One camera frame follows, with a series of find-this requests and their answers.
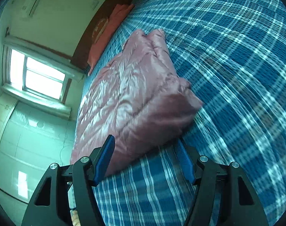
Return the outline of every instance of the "window pane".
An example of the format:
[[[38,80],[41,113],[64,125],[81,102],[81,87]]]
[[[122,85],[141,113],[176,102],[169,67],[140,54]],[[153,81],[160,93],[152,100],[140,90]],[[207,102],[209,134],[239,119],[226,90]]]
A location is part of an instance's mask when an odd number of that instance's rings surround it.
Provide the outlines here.
[[[60,99],[62,83],[27,70],[26,87],[52,98]]]
[[[23,63],[25,55],[12,49],[10,63],[10,81],[17,89],[23,88]]]
[[[40,63],[30,57],[28,57],[27,60],[27,68],[32,69],[38,73],[42,73],[44,75],[53,77],[55,79],[58,79],[60,81],[63,81],[65,78],[65,74],[61,73],[59,70],[56,70],[50,66],[47,66],[43,63]]]

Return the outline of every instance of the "blue gripper pad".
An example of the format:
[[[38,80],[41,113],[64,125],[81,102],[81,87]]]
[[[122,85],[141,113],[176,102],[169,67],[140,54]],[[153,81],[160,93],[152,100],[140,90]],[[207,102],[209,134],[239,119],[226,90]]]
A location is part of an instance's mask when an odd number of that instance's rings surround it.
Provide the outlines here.
[[[194,183],[194,165],[183,145],[181,140],[178,139],[176,145],[174,145],[174,152],[179,160],[182,172],[184,174],[185,179],[187,179],[191,184]]]
[[[96,162],[95,176],[94,176],[94,183],[96,185],[98,185],[104,179],[114,149],[115,149],[115,138],[114,136],[109,135],[105,143],[103,144],[102,148],[100,149],[96,160],[94,161],[94,163]]]

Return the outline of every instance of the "orange cloth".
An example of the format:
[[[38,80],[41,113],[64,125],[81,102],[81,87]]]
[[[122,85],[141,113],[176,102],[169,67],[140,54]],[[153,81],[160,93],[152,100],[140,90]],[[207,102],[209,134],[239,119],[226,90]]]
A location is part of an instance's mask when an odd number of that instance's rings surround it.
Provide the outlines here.
[[[109,17],[109,22],[104,32],[101,34],[97,42],[93,43],[90,48],[90,54],[88,56],[87,61],[87,63],[90,65],[90,71],[88,73],[88,76],[91,75],[94,67],[96,66],[99,58],[101,57],[113,34],[133,8],[133,4],[129,6],[125,4],[117,4],[115,9],[112,11],[112,14]]]

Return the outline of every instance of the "shiny pink fabric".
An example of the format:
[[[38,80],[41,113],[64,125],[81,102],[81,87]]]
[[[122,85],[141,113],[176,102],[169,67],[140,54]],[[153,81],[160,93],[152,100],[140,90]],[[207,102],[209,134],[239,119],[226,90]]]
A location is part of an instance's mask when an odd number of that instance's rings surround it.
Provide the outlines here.
[[[178,137],[202,106],[190,88],[176,74],[164,32],[134,31],[82,100],[71,164],[112,134],[116,145],[108,176]]]

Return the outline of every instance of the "window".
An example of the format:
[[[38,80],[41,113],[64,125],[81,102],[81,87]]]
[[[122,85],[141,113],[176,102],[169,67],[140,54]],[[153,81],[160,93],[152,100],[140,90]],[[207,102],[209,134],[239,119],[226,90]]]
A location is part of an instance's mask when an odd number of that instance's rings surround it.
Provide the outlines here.
[[[7,48],[5,53],[5,81],[14,88],[37,96],[62,102],[67,77],[21,52]]]

